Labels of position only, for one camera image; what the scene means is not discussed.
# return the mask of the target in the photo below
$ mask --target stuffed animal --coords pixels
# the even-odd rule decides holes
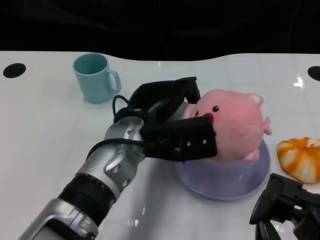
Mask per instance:
[[[254,93],[214,89],[196,104],[184,105],[181,118],[207,116],[216,132],[218,153],[214,161],[254,162],[259,158],[259,146],[264,134],[271,135],[271,119],[263,119],[264,100]]]

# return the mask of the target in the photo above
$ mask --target black hole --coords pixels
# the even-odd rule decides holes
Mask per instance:
[[[22,63],[14,63],[7,66],[3,70],[3,75],[8,79],[13,79],[21,76],[26,71],[26,66]]]
[[[308,74],[314,80],[320,81],[320,66],[312,66],[308,69]]]

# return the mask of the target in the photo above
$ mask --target light blue mug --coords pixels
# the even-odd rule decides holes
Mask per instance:
[[[108,59],[99,53],[88,53],[73,63],[73,71],[84,97],[92,103],[102,103],[121,90],[119,75],[109,68]],[[112,88],[110,74],[114,76],[116,89]]]

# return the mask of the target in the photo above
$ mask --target plush toy nose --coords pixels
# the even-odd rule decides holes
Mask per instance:
[[[213,116],[213,114],[212,114],[211,112],[208,112],[208,113],[206,113],[206,114],[203,115],[203,116],[209,117],[210,120],[211,120],[211,123],[212,123],[212,124],[214,123],[214,116]]]

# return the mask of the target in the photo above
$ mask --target purple plate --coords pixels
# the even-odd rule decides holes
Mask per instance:
[[[215,200],[237,200],[252,194],[270,175],[270,156],[265,141],[253,163],[216,162],[208,159],[175,162],[179,179],[191,190]]]

